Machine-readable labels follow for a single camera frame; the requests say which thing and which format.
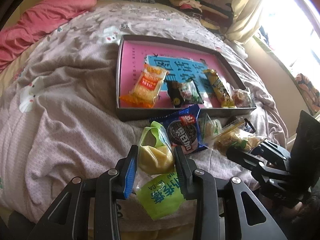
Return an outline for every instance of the box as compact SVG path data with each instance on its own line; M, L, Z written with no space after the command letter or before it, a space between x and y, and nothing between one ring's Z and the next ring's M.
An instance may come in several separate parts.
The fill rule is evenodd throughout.
M144 63L161 66L170 74L166 80L183 82L190 77L196 78L204 104L199 105L200 115L208 113L213 117L230 117L252 112L255 107L221 108L203 69L212 68L217 71L235 89L245 90L245 86L226 59L217 51L196 44L173 39L124 35L121 38L116 70L116 114L122 121L142 120L170 114L180 108L173 108L166 92L166 84L161 88L159 99L154 108L130 107L119 100L120 95L127 94L138 80Z

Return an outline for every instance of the oreo package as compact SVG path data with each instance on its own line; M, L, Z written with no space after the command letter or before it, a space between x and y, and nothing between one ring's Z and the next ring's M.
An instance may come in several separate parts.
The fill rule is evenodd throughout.
M166 81L168 87L168 95L174 107L182 105L203 104L199 90L192 79L184 83L177 81Z
M166 129L171 146L181 146L185 155L206 149L201 142L201 133L197 122L200 108L193 105L164 117L150 119L157 121Z

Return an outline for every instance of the yellow wrapper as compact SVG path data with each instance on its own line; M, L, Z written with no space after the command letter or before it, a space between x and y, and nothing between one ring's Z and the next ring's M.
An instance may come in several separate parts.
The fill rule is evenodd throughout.
M209 80L210 85L212 86L213 91L221 104L221 107L235 107L234 101L223 85L217 72L213 69L206 69L203 71L203 73L207 76L207 79Z

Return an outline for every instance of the window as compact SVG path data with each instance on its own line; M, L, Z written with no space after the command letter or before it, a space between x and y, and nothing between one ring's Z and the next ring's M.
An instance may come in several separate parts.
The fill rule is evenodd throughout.
M294 0L266 0L263 31L273 53L296 77L307 76L320 90L320 39Z

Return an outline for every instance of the blue cookie package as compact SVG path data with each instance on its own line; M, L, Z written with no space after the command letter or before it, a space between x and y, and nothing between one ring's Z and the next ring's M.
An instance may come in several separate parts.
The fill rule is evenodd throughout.
M164 117L151 118L163 125L167 131L171 146L181 146L185 155L206 149L201 144L201 133L197 122L200 108L189 106Z

